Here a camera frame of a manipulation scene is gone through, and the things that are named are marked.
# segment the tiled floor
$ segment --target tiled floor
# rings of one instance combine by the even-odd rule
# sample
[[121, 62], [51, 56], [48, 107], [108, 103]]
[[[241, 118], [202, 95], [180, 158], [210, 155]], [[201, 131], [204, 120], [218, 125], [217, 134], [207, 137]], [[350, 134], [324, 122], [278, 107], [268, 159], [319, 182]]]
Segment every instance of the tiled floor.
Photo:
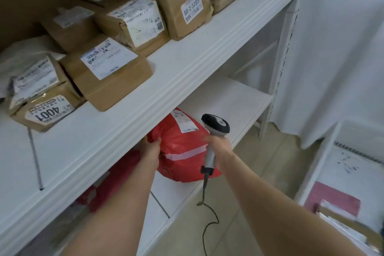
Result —
[[[235, 153], [259, 176], [291, 198], [300, 187], [319, 145], [307, 150], [299, 147], [299, 138], [278, 131], [270, 124], [263, 140], [252, 127], [235, 148]], [[202, 233], [207, 223], [214, 221], [213, 213], [196, 206], [201, 193], [191, 199], [166, 234], [148, 254], [150, 256], [204, 256]], [[205, 202], [217, 213], [220, 224], [211, 225], [205, 233], [208, 255], [262, 255], [247, 221], [240, 211], [225, 178], [210, 180]]]

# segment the shelving unit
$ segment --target shelving unit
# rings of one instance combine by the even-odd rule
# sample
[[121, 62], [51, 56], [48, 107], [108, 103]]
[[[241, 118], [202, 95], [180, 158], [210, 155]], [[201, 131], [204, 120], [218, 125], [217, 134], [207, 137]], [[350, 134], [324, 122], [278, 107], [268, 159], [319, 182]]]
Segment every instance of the shelving unit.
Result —
[[[148, 60], [154, 75], [108, 111], [98, 112], [87, 102], [47, 133], [32, 132], [44, 189], [33, 187], [37, 182], [35, 172], [26, 174], [22, 182], [29, 189], [24, 191], [19, 186], [14, 190], [18, 199], [11, 201], [14, 206], [0, 209], [0, 255], [13, 255], [33, 239], [177, 105], [198, 120], [206, 112], [225, 117], [231, 126], [229, 139], [235, 146], [273, 97], [212, 74], [291, 1], [236, 0], [207, 25], [152, 54]], [[291, 32], [293, 21], [287, 24]], [[276, 63], [279, 71], [282, 60]], [[5, 122], [1, 119], [0, 133], [16, 124], [5, 115]], [[18, 132], [25, 131], [26, 136], [18, 137], [17, 145], [30, 147], [26, 128], [18, 127]], [[1, 146], [6, 146], [2, 156], [8, 160], [26, 158], [33, 164], [31, 150], [13, 151], [9, 142], [15, 139], [13, 135], [1, 139]], [[34, 171], [35, 166], [27, 169]], [[10, 178], [0, 180], [9, 182]], [[199, 186], [170, 181], [156, 173], [152, 193], [171, 218], [150, 200], [138, 255], [166, 230]], [[9, 195], [6, 190], [0, 192], [2, 198], [3, 194]], [[153, 225], [153, 216], [161, 219], [158, 225]]]
[[384, 130], [364, 122], [337, 123], [322, 142], [296, 194], [304, 205], [316, 182], [360, 200], [358, 220], [379, 233], [384, 209]]

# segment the red package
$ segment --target red package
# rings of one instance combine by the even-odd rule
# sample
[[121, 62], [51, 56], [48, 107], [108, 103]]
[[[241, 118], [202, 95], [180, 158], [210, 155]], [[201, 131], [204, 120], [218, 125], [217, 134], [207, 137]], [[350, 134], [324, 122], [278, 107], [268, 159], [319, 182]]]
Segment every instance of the red package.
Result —
[[[203, 138], [208, 135], [196, 120], [175, 108], [148, 134], [150, 143], [161, 137], [157, 171], [174, 181], [203, 180], [200, 169], [207, 152], [207, 142]], [[215, 169], [210, 178], [219, 175], [220, 171]]]
[[[109, 175], [98, 187], [92, 185], [76, 201], [83, 205], [89, 205], [89, 210], [92, 213], [97, 211], [128, 180], [139, 161], [140, 151], [129, 150], [109, 169]], [[96, 195], [88, 202], [89, 194], [93, 190], [96, 190]]]

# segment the white metal shelf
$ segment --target white metal shelf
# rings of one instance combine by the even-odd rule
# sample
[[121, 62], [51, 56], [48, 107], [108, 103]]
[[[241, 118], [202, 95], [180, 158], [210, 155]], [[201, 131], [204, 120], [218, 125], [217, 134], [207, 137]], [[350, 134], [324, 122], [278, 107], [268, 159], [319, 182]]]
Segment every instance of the white metal shelf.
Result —
[[[201, 116], [204, 113], [224, 118], [230, 126], [227, 138], [232, 147], [235, 147], [271, 103], [271, 100], [271, 95], [214, 73], [189, 95], [179, 105], [179, 108], [201, 124]], [[154, 236], [153, 241], [166, 231], [177, 218], [177, 214], [183, 210], [188, 199], [192, 198], [201, 188], [202, 181], [175, 182], [156, 172], [152, 192], [170, 219]]]
[[33, 132], [45, 189], [0, 227], [0, 255], [30, 241], [290, 1], [236, 0], [152, 54], [154, 75], [108, 111], [85, 103], [47, 133]]
[[295, 201], [305, 205], [318, 181], [360, 200], [358, 220], [379, 233], [384, 209], [384, 166], [340, 148], [334, 142], [341, 142], [342, 146], [362, 155], [367, 152], [382, 156], [383, 140], [384, 129], [376, 125], [353, 120], [338, 122], [321, 143]]
[[4, 103], [0, 106], [0, 239], [39, 192], [28, 129], [7, 116]]

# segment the forearm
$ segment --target forearm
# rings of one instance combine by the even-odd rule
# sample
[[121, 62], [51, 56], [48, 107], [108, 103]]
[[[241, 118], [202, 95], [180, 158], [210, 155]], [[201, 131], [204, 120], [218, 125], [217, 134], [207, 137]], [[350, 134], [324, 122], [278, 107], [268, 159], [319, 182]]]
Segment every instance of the forearm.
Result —
[[263, 181], [236, 155], [220, 164], [265, 256], [363, 255], [329, 224]]
[[142, 158], [63, 256], [136, 255], [156, 167], [156, 161]]

